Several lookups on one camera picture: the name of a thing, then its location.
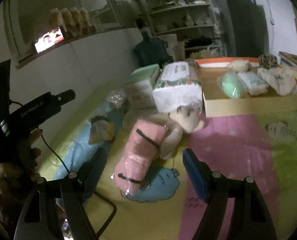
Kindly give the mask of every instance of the screw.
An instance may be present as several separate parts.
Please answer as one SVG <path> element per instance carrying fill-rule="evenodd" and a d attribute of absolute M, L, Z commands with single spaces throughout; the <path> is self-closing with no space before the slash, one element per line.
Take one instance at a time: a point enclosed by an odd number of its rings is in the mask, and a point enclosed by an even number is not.
<path fill-rule="evenodd" d="M 37 179 L 37 184 L 42 184 L 45 181 L 45 179 L 43 177 L 40 177 Z"/>
<path fill-rule="evenodd" d="M 246 181 L 247 181 L 248 183 L 253 183 L 253 182 L 254 182 L 254 179 L 253 179 L 252 177 L 247 177 L 247 178 L 246 178 Z"/>
<path fill-rule="evenodd" d="M 70 179 L 74 179 L 74 178 L 76 178 L 76 176 L 77 176 L 77 173 L 76 173 L 76 172 L 71 172 L 71 173 L 68 175 L 68 177 L 69 177 Z"/>
<path fill-rule="evenodd" d="M 214 178 L 220 178 L 221 177 L 221 173 L 218 172 L 218 171 L 214 171 L 212 175 L 213 175 Z"/>

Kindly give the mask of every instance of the cartoon drawing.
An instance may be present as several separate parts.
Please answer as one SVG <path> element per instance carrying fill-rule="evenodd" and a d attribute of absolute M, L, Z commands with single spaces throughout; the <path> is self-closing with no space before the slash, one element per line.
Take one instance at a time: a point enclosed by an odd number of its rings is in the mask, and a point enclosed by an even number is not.
<path fill-rule="evenodd" d="M 129 200 L 140 203 L 153 203 L 173 197 L 179 186 L 179 172 L 176 169 L 168 169 L 152 166 L 147 171 L 140 189 L 133 195 L 122 195 Z"/>
<path fill-rule="evenodd" d="M 265 126 L 267 136 L 273 141 L 294 142 L 297 137 L 286 121 L 269 123 Z"/>

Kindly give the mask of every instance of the pink pencil case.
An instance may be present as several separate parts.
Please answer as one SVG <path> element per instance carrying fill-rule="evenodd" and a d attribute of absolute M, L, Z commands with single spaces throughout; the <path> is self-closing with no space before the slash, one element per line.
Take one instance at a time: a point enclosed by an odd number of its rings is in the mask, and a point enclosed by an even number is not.
<path fill-rule="evenodd" d="M 121 191 L 134 194 L 139 189 L 166 134 L 164 126 L 137 120 L 115 167 L 114 181 Z"/>

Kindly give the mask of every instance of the hand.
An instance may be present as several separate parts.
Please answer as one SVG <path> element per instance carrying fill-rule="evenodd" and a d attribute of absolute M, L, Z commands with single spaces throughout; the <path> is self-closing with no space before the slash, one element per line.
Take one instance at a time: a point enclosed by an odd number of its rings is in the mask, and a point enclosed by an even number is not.
<path fill-rule="evenodd" d="M 29 147 L 32 159 L 36 160 L 42 152 L 38 148 L 31 149 L 31 145 L 41 136 L 42 132 L 43 131 L 41 129 L 33 131 L 28 139 L 20 141 L 18 143 L 18 149 Z M 34 182 L 41 176 L 39 173 L 36 172 L 36 168 L 37 165 L 31 165 L 31 168 L 29 170 L 30 178 Z M 0 194 L 3 197 L 12 197 L 13 189 L 21 187 L 18 179 L 23 174 L 23 172 L 24 171 L 21 168 L 11 163 L 0 164 Z"/>

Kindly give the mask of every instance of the leopard print object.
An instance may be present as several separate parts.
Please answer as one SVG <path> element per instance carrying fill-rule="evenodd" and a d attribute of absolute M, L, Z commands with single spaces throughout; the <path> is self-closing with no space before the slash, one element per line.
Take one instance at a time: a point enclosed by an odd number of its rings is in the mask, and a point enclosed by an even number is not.
<path fill-rule="evenodd" d="M 266 69 L 270 69 L 273 67 L 277 67 L 278 61 L 277 57 L 272 54 L 263 54 L 258 57 L 259 67 L 263 67 Z"/>

